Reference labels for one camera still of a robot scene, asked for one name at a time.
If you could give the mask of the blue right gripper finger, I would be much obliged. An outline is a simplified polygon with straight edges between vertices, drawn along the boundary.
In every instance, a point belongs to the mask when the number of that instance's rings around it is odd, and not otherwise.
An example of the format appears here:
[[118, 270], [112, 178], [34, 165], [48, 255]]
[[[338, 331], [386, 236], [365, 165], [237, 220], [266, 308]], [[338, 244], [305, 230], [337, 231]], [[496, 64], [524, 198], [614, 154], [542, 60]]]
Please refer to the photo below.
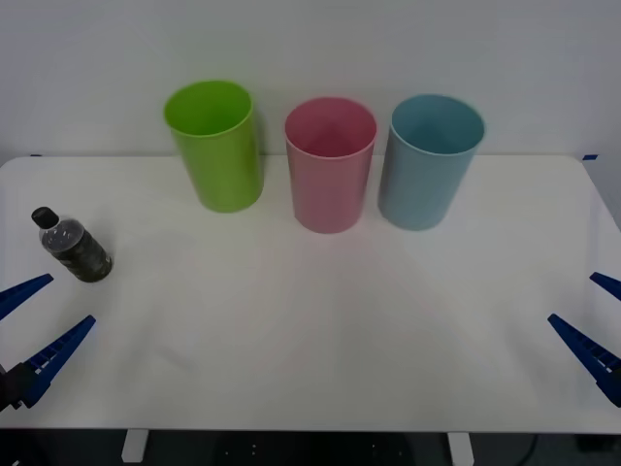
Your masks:
[[578, 361], [585, 367], [596, 386], [616, 407], [620, 406], [620, 358], [565, 320], [552, 314], [547, 321]]
[[595, 272], [590, 277], [589, 280], [599, 287], [607, 291], [609, 294], [614, 296], [617, 300], [621, 300], [621, 282], [606, 276], [604, 274]]

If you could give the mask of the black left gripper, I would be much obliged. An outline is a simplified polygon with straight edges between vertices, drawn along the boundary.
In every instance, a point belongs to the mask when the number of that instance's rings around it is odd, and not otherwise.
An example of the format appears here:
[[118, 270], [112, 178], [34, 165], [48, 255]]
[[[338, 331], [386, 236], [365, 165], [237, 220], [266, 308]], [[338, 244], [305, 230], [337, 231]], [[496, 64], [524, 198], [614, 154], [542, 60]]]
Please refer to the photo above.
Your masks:
[[[33, 278], [0, 292], [0, 319], [4, 319], [35, 293], [53, 281], [50, 274]], [[51, 385], [52, 380], [96, 323], [87, 316], [42, 350], [18, 363], [6, 373], [0, 365], [0, 411], [12, 406], [32, 408]]]

